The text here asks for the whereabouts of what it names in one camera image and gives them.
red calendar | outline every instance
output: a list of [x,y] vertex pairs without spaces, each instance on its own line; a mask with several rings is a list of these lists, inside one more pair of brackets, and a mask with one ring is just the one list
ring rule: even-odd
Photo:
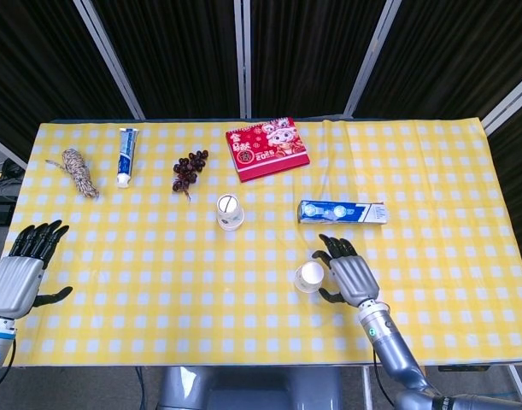
[[242,182],[310,163],[289,117],[229,131],[226,141]]

rope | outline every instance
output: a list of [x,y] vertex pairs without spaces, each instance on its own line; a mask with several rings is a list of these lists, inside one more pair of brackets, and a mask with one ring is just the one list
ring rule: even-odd
[[46,160],[47,163],[55,165],[66,173],[70,173],[76,184],[76,188],[86,198],[97,198],[99,191],[91,183],[90,171],[84,162],[84,158],[76,149],[65,149],[62,154],[63,165],[55,161]]

floor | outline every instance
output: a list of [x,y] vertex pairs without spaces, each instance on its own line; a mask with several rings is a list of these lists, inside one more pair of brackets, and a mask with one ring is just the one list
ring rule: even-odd
[[[0,256],[8,228],[0,228]],[[144,368],[147,408],[155,409],[163,369]],[[426,368],[430,381],[446,395],[498,395],[518,400],[505,366],[492,366],[487,372],[439,372],[436,366]],[[364,407],[361,368],[343,366],[343,408]],[[380,371],[382,384],[390,397],[401,389]],[[373,407],[390,409],[377,386],[371,370]],[[53,409],[139,409],[141,390],[135,371],[128,366],[106,367],[28,367],[14,368],[0,386],[0,410]]]

blue and white box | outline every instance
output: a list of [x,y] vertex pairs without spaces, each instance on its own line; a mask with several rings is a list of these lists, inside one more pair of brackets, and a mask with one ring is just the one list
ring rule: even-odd
[[386,224],[386,206],[380,203],[301,201],[299,224]]

blue toothpaste tube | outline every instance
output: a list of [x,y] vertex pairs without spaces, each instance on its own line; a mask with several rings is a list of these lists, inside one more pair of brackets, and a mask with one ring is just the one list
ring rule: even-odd
[[301,201],[299,224],[386,224],[388,216],[383,203]]
[[116,186],[119,188],[127,188],[130,179],[132,179],[133,151],[137,138],[137,129],[120,129],[120,159],[118,160],[118,174],[116,175]]

